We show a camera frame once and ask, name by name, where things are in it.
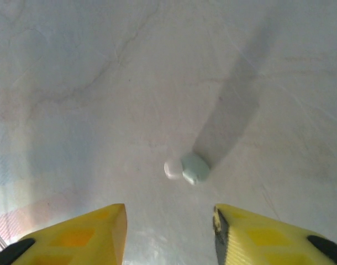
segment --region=light blue object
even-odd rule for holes
[[[195,153],[189,153],[181,158],[183,177],[194,185],[207,179],[210,169],[207,163]]]

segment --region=yellow plastic part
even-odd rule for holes
[[[218,210],[229,224],[225,265],[331,265],[307,236],[324,236],[226,204],[217,204],[214,225],[221,227]]]
[[[120,265],[127,235],[124,204],[114,204],[31,233],[13,265]]]

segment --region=small round object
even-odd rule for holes
[[[169,179],[182,177],[183,167],[180,159],[170,159],[164,164],[165,174]]]

